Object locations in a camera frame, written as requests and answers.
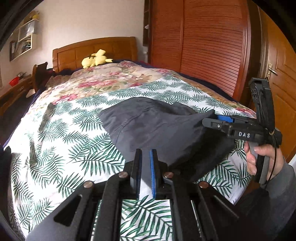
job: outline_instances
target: wooden chair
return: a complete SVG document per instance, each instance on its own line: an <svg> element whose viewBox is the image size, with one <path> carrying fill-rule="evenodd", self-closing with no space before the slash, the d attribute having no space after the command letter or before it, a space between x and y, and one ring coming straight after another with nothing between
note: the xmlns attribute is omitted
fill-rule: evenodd
<svg viewBox="0 0 296 241"><path fill-rule="evenodd" d="M42 63L42 64L35 64L33 67L32 71L32 83L33 83L33 88L35 92L39 90L41 85L47 81L50 76L48 75L46 68L47 68L48 63Z"/></svg>

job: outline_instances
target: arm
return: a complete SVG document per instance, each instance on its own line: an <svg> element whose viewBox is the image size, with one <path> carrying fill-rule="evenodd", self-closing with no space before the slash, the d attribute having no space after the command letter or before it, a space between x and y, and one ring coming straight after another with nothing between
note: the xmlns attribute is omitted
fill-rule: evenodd
<svg viewBox="0 0 296 241"><path fill-rule="evenodd" d="M267 179L274 164L274 148L271 145L255 147L254 151L270 157ZM255 175L256 159L251 154L249 144L245 144L247 169ZM242 197L237 204L268 237L273 240L283 229L296 208L296 176L292 166L277 149L276 165L269 184Z"/></svg>

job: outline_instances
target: finger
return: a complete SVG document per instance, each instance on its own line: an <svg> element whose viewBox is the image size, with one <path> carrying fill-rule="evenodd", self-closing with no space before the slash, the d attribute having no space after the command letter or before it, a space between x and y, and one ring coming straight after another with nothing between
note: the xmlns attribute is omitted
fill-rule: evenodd
<svg viewBox="0 0 296 241"><path fill-rule="evenodd" d="M254 151L261 156L269 156L274 159L274 148L270 144L264 144L262 146L255 146Z"/></svg>
<svg viewBox="0 0 296 241"><path fill-rule="evenodd" d="M256 175L257 168L254 164L247 162L247 170L248 173L250 173L251 175Z"/></svg>
<svg viewBox="0 0 296 241"><path fill-rule="evenodd" d="M252 165L256 165L256 157L254 157L254 155L250 151L246 154L246 160Z"/></svg>
<svg viewBox="0 0 296 241"><path fill-rule="evenodd" d="M245 151L245 153L247 153L249 150L250 150L250 146L249 146L248 141L246 141L246 142L244 143L244 151Z"/></svg>

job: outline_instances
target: gray sleeve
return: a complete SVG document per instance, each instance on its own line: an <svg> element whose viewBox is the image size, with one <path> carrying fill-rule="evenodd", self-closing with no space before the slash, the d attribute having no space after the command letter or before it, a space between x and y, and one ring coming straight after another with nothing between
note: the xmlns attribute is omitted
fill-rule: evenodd
<svg viewBox="0 0 296 241"><path fill-rule="evenodd" d="M243 196L237 206L270 240L274 240L296 208L296 176L293 167L285 162L267 187L261 187Z"/></svg>
<svg viewBox="0 0 296 241"><path fill-rule="evenodd" d="M284 163L281 171L270 180L269 184L266 187L266 190L269 193L270 199L277 199L278 197L290 193L290 190L296 188L296 176L292 166L288 163Z"/></svg>
<svg viewBox="0 0 296 241"><path fill-rule="evenodd" d="M284 163L282 170L266 187L269 205L263 210L264 229L274 239L289 221L296 208L296 176L292 166Z"/></svg>

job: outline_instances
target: wooden headboard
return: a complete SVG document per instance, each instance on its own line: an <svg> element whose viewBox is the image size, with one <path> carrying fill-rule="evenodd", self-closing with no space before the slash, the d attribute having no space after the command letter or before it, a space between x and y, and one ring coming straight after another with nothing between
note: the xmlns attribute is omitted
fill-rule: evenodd
<svg viewBox="0 0 296 241"><path fill-rule="evenodd" d="M72 70L80 68L81 61L99 49L106 51L107 58L130 59L132 61L136 61L138 58L135 37L90 39L54 49L52 51L53 70L58 73L66 68Z"/></svg>

